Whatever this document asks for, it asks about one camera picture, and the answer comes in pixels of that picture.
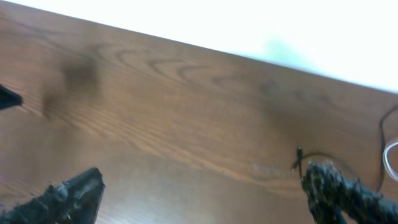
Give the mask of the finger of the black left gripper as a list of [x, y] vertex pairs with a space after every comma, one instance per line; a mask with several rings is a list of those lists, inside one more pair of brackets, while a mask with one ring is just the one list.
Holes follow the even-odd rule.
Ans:
[[17, 93], [1, 85], [1, 109], [22, 105], [23, 99]]

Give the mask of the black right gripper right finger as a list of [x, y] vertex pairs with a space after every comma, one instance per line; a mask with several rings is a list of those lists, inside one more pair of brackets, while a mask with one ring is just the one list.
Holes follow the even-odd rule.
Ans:
[[346, 178], [333, 164], [308, 163], [301, 184], [315, 223], [397, 224], [397, 202], [360, 180]]

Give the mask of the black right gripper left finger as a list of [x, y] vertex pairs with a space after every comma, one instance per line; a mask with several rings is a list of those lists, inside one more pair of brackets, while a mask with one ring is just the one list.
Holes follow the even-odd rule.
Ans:
[[1, 224], [94, 224], [105, 184], [96, 167], [54, 186], [1, 214]]

